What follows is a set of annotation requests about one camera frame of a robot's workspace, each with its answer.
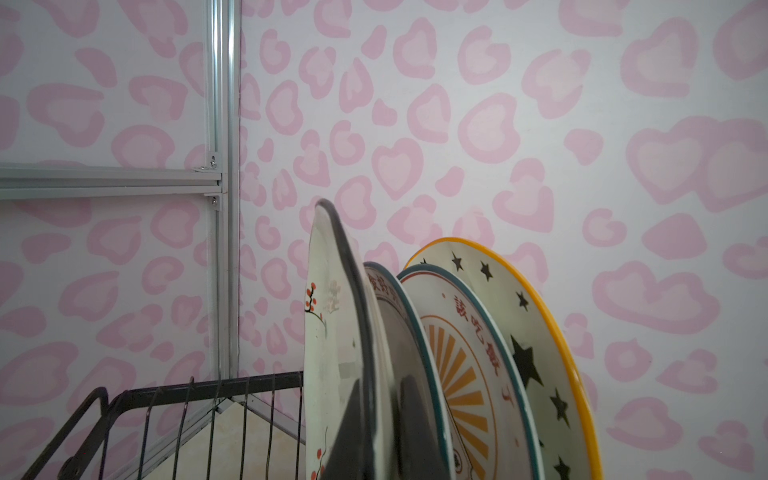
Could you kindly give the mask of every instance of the round plate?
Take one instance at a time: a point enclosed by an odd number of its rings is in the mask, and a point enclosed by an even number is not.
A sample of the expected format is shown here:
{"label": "round plate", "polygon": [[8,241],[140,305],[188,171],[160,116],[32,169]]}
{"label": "round plate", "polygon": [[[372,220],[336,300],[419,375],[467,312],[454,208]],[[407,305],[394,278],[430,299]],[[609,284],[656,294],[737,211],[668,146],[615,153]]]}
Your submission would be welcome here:
{"label": "round plate", "polygon": [[458,432],[454,448],[461,471],[456,477],[543,480],[536,426],[520,376],[483,305],[438,266],[411,266],[398,278],[428,332]]}
{"label": "round plate", "polygon": [[363,478],[390,478],[394,458],[391,366],[375,297],[336,209],[319,200],[304,297],[306,478],[322,478],[353,387],[359,383]]}
{"label": "round plate", "polygon": [[439,374],[416,310],[400,282],[382,265],[365,262],[366,274],[379,304],[389,343],[395,384],[412,375],[424,401],[427,423],[434,434],[446,471],[454,471],[453,446],[448,427],[448,410]]}
{"label": "round plate", "polygon": [[424,262],[466,282],[493,316],[525,384],[547,478],[602,479],[597,436],[576,364],[536,290],[498,254],[469,240],[435,240],[408,265]]}

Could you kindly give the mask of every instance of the beige tile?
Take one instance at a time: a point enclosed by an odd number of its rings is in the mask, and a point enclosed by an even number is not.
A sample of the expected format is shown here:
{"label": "beige tile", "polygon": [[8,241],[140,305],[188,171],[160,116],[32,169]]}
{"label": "beige tile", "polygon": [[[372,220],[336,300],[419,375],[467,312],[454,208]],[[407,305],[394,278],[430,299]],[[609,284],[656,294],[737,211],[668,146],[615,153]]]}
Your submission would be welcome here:
{"label": "beige tile", "polygon": [[[266,449],[269,444],[270,424],[255,413],[247,413],[246,450],[243,478],[266,478]],[[200,430],[180,450],[177,476],[179,480],[205,480],[208,465],[210,425]],[[214,427],[214,453],[210,477],[216,480],[240,478],[240,458],[243,448],[243,406],[232,404],[216,417]],[[147,476],[147,480],[170,480],[173,477],[174,457],[166,459]],[[296,471],[296,440],[278,428],[273,429],[270,456],[270,480],[293,480]],[[304,445],[299,456],[299,478],[304,478]]]}

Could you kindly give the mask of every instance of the yellow rim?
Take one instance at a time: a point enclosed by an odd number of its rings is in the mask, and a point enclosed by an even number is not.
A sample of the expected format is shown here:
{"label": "yellow rim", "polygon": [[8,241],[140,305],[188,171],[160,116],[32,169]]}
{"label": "yellow rim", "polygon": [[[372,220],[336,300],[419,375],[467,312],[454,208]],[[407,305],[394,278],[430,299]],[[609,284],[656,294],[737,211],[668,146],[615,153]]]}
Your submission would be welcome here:
{"label": "yellow rim", "polygon": [[413,257],[408,260],[408,263],[406,263],[406,268],[411,265],[411,262],[416,257],[418,257],[421,252],[430,248],[432,245],[443,242],[463,243],[464,245],[468,245],[475,250],[483,252],[484,254],[488,255],[503,265],[504,268],[506,268],[509,273],[514,275],[515,278],[518,279],[522,286],[528,291],[528,295],[531,296],[533,303],[535,303],[538,310],[541,312],[541,316],[547,323],[549,333],[552,335],[554,343],[558,346],[558,350],[560,350],[560,356],[563,359],[563,363],[565,364],[565,372],[568,374],[568,381],[571,384],[571,390],[573,391],[574,398],[576,400],[576,409],[578,410],[579,416],[581,417],[581,428],[584,430],[584,441],[587,443],[587,454],[589,455],[589,465],[592,470],[592,478],[593,480],[602,480],[603,467],[600,462],[598,435],[594,430],[594,420],[592,419],[592,412],[589,409],[587,395],[584,391],[584,384],[581,382],[581,377],[578,374],[576,362],[574,362],[574,358],[571,355],[571,349],[568,348],[568,344],[565,342],[563,332],[560,330],[560,326],[558,326],[557,322],[554,321],[554,317],[550,313],[549,308],[547,308],[547,305],[544,303],[544,300],[538,294],[536,289],[530,284],[530,282],[528,282],[528,280],[522,275],[522,273],[518,272],[517,269],[510,265],[507,260],[499,256],[493,250],[482,246],[480,243],[473,242],[472,240],[465,240],[458,237],[445,237],[434,240],[416,252]]}

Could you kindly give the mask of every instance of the white plate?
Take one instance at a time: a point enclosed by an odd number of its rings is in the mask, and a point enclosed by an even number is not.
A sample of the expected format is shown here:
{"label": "white plate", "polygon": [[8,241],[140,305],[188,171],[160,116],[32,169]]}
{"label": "white plate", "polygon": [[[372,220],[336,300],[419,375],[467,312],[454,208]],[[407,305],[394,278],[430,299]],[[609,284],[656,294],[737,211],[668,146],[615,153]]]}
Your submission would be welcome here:
{"label": "white plate", "polygon": [[448,410],[422,324],[411,300],[394,275],[378,263],[365,262],[363,265],[382,314],[395,384],[399,386],[401,380],[408,375],[415,378],[435,447],[440,451],[450,478],[454,478]]}
{"label": "white plate", "polygon": [[355,382],[362,413],[361,469],[367,478],[391,478],[394,380],[370,290],[336,209],[328,200],[318,201],[304,298],[307,480],[322,478],[334,444],[344,442],[337,434]]}
{"label": "white plate", "polygon": [[503,257],[469,240],[436,240],[409,265],[421,262],[466,282],[493,315],[523,378],[548,478],[601,480],[587,395],[560,327],[538,292]]}
{"label": "white plate", "polygon": [[398,278],[428,332],[460,439],[456,478],[543,480],[536,426],[505,342],[472,291],[450,272],[417,264]]}

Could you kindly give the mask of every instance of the star pattern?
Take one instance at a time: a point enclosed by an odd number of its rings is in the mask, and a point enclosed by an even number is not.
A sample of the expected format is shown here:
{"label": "star pattern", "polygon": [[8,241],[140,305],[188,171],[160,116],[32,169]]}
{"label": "star pattern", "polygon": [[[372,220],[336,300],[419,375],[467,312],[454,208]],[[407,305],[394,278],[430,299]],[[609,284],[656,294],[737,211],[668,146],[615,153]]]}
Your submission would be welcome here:
{"label": "star pattern", "polygon": [[483,275],[485,275],[485,281],[490,282],[491,278],[493,278],[493,275],[491,275],[491,269],[488,267],[487,263],[483,263],[481,261],[480,264],[482,265],[482,268],[480,269],[480,271],[482,272]]}
{"label": "star pattern", "polygon": [[515,365],[518,367],[518,372],[520,372],[523,386],[528,388],[528,382],[530,382],[531,379],[536,380],[539,385],[544,386],[544,383],[541,381],[541,377],[538,374],[538,370],[536,370],[536,365],[533,363],[533,347],[529,346],[527,349],[524,349],[512,335],[510,335],[509,338],[512,339],[512,348],[515,349],[512,358],[515,361]]}
{"label": "star pattern", "polygon": [[451,255],[453,255],[453,262],[454,265],[456,265],[456,271],[464,270],[464,267],[462,266],[462,259],[458,258],[455,253],[451,252]]}
{"label": "star pattern", "polygon": [[554,396],[549,397],[549,399],[554,403],[554,407],[558,410],[558,420],[565,420],[565,425],[568,425],[568,428],[570,428],[571,424],[568,422],[568,414],[565,412],[568,410],[568,403],[563,402],[563,399],[560,398],[558,389],[554,389]]}
{"label": "star pattern", "polygon": [[560,462],[554,466],[554,469],[560,474],[560,480],[571,480],[571,467],[563,463],[562,457],[558,456],[558,460]]}
{"label": "star pattern", "polygon": [[528,301],[525,299],[525,295],[523,295],[523,292],[515,292],[518,294],[518,298],[520,299],[520,306],[525,309],[525,311],[528,311]]}

